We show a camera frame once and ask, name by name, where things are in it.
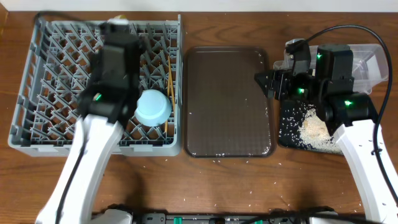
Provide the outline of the wooden chopstick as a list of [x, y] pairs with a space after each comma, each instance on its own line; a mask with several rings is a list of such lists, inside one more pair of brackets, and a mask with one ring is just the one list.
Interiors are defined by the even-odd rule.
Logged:
[[168, 77], [168, 90], [167, 93], [169, 96], [174, 95], [174, 88], [173, 88], [173, 79], [172, 79], [172, 67], [170, 57], [168, 57], [168, 68], [169, 68], [169, 77]]
[[173, 96], [169, 96], [168, 93], [167, 93], [167, 99], [168, 99], [168, 101], [170, 103], [170, 114], [169, 114], [169, 116], [170, 116], [174, 112], [174, 106], [175, 106], [174, 95]]

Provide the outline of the light blue bowl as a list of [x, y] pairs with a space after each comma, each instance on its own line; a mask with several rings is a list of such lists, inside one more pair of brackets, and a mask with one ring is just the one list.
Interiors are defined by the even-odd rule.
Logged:
[[170, 103], [158, 90], [144, 90], [137, 101], [135, 118], [144, 126], [159, 126], [170, 117]]

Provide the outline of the yellow plate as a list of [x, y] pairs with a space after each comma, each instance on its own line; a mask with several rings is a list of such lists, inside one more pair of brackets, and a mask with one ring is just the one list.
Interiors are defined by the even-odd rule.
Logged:
[[127, 19], [125, 15], [118, 15], [114, 19]]

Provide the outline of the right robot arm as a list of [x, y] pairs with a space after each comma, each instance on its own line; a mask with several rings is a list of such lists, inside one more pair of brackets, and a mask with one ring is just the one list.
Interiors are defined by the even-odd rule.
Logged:
[[254, 76], [268, 98], [315, 107], [354, 177], [366, 219], [397, 223], [397, 172], [369, 96], [391, 79], [391, 58], [379, 44], [287, 45], [284, 66]]

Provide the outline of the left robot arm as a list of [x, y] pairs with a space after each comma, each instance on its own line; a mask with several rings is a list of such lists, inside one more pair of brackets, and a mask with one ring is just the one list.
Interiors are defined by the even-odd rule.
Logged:
[[89, 223], [104, 170], [140, 97], [144, 46], [127, 19], [99, 24], [103, 47], [90, 57], [91, 77], [79, 95], [80, 118], [62, 173], [36, 223]]

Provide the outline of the clear plastic waste bin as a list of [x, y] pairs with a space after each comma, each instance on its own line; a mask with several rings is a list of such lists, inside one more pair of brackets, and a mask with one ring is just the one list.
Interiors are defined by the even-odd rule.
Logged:
[[[380, 82], [388, 81], [388, 65], [383, 48], [379, 44], [348, 44], [353, 52], [352, 76], [353, 91], [371, 94], [372, 88]], [[318, 45], [310, 45], [310, 68], [316, 67]], [[284, 51], [284, 59], [274, 62], [273, 69], [290, 69], [293, 58]]]

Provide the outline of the grey plastic dishwasher rack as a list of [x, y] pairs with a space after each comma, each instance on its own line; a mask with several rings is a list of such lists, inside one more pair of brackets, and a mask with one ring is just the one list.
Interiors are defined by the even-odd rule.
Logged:
[[[175, 106], [167, 123], [159, 126], [144, 126], [131, 118], [114, 153], [176, 156], [181, 150], [182, 20], [129, 24], [131, 33], [146, 46], [140, 61], [140, 90], [167, 95], [170, 57]], [[78, 119], [78, 95], [91, 74], [89, 56], [102, 48], [103, 41], [96, 21], [37, 21], [12, 118], [10, 147], [32, 157], [68, 154]]]

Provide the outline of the dark brown serving tray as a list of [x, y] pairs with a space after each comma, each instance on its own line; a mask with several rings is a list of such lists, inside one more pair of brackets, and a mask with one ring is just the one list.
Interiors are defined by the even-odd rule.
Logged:
[[183, 148], [194, 158], [269, 157], [274, 109], [254, 76], [269, 68], [259, 47], [193, 47], [183, 63]]

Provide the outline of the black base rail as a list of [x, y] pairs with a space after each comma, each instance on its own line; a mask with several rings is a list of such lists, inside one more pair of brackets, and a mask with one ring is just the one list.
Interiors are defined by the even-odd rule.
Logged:
[[372, 223], [363, 217], [339, 216], [330, 207], [317, 207], [307, 210], [288, 211], [271, 210], [269, 213], [253, 216], [237, 213], [134, 213], [123, 204], [112, 204], [104, 210], [94, 213], [91, 223], [132, 223], [132, 224], [283, 224], [283, 223]]

